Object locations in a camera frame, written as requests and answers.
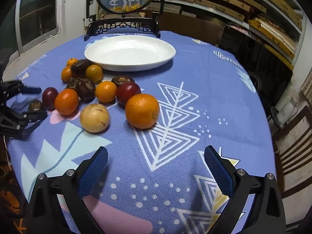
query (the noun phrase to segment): blue gripper pad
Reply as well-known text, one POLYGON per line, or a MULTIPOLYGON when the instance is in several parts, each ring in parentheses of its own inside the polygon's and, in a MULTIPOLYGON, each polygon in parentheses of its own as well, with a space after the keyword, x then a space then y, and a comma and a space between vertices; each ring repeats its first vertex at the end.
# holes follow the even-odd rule
POLYGON ((209 170, 211 171, 215 181, 217 182, 222 194, 231 198, 234 194, 234 181, 222 164, 222 162, 228 160, 222 159, 213 146, 206 147, 204 157, 205 162, 209 167, 209 170))
POLYGON ((99 153, 94 158, 92 157, 91 160, 92 162, 79 179, 78 195, 81 199, 91 193, 99 176, 104 170, 108 161, 107 149, 101 147, 99 153))

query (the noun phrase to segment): cord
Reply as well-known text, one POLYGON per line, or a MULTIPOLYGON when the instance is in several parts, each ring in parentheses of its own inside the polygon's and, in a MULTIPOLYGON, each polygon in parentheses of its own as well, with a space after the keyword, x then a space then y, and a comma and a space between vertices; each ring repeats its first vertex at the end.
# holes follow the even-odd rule
MULTIPOLYGON (((7 144, 6 144, 6 142, 5 142, 5 137, 4 137, 4 136, 3 136, 3 142, 4 142, 4 147, 5 147, 5 154, 7 155, 7 144)), ((9 163, 9 158, 8 158, 8 156, 7 156, 7 165, 9 166, 10 170, 12 170, 12 169, 11 169, 11 166, 10 166, 10 163, 9 163)))

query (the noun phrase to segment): white wall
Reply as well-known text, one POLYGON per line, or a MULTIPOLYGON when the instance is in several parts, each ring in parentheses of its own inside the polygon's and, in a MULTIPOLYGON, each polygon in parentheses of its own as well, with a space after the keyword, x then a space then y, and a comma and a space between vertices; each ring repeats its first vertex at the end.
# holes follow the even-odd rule
POLYGON ((3 79, 14 79, 29 64, 57 46, 84 34, 86 0, 56 0, 56 15, 59 33, 29 51, 7 66, 3 79))
POLYGON ((291 82, 288 84, 282 97, 275 106, 277 110, 280 110, 288 101, 290 101, 293 90, 297 92, 300 91, 300 87, 304 83, 311 68, 312 68, 312 24, 309 21, 309 19, 307 19, 305 35, 303 38, 302 47, 300 49, 297 61, 294 65, 293 76, 291 78, 291 82))

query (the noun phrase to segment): window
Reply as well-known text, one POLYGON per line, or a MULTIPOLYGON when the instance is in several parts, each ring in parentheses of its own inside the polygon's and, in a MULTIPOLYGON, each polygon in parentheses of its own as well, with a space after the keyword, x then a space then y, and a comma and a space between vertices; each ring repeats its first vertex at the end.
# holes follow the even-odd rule
POLYGON ((57 33, 56 0, 17 0, 0 26, 0 50, 13 48, 17 58, 57 33))
MULTIPOLYGON (((56 34, 55 0, 21 0, 19 25, 23 47, 53 30, 55 30, 54 34, 56 34)), ((24 49, 29 49, 44 39, 45 37, 40 38, 39 41, 24 49)))
POLYGON ((0 50, 4 47, 13 48, 13 51, 18 50, 15 33, 15 4, 10 9, 2 25, 0 26, 0 50))

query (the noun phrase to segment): window frame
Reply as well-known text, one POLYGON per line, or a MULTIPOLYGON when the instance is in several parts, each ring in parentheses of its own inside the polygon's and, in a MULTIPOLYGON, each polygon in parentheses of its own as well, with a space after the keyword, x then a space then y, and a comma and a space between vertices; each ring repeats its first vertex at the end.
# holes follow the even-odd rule
POLYGON ((53 37, 59 33, 61 33, 61 16, 59 15, 59 6, 60 6, 60 0, 55 0, 55 16, 56 16, 56 25, 57 27, 43 35, 40 35, 39 37, 33 39, 26 45, 22 45, 21 41, 21 29, 20 29, 20 8, 21 8, 21 0, 16 1, 15 5, 15 34, 16 34, 16 41, 18 44, 18 50, 12 54, 10 60, 17 59, 21 54, 29 51, 31 48, 36 46, 37 44, 49 39, 50 37, 53 37))

